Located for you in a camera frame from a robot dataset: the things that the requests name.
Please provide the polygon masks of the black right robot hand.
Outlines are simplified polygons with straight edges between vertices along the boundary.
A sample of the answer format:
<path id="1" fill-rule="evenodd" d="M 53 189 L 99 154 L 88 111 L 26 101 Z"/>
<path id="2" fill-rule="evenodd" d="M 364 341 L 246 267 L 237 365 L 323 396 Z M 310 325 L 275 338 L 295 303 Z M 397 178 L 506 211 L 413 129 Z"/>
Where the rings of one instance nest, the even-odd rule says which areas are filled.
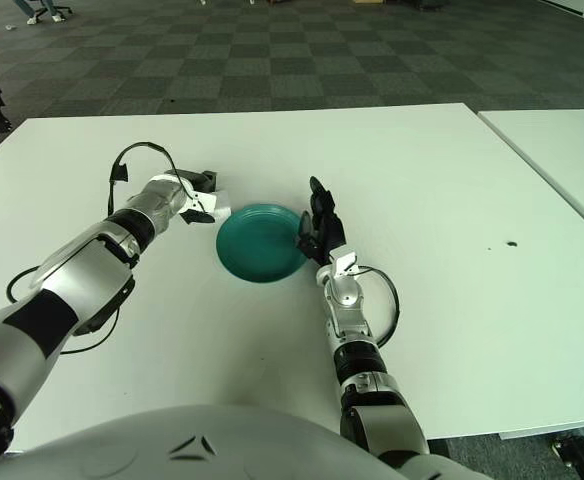
<path id="1" fill-rule="evenodd" d="M 343 224 L 329 190 L 311 176 L 311 211 L 304 211 L 298 227 L 297 248 L 320 266 L 331 263 L 330 252 L 346 244 Z"/>

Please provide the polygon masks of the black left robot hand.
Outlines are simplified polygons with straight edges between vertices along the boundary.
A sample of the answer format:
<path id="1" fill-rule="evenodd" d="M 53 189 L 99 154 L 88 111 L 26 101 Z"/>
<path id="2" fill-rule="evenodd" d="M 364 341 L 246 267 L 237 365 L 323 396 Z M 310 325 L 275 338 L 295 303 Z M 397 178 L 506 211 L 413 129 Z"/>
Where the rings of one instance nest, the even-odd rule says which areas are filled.
<path id="1" fill-rule="evenodd" d="M 188 224 L 215 222 L 217 206 L 216 173 L 201 173 L 177 169 L 176 174 L 185 191 L 185 203 L 178 214 Z"/>

